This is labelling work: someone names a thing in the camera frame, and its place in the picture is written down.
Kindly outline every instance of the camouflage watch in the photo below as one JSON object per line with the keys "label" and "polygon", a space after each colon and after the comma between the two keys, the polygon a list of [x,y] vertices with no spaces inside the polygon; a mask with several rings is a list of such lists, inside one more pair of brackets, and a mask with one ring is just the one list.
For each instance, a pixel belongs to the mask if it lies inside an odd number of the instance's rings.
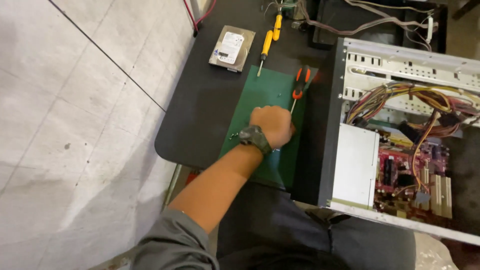
{"label": "camouflage watch", "polygon": [[239,132],[239,138],[241,144],[255,145],[264,155],[272,152],[272,147],[262,132],[262,128],[257,125],[251,125],[242,129]]}

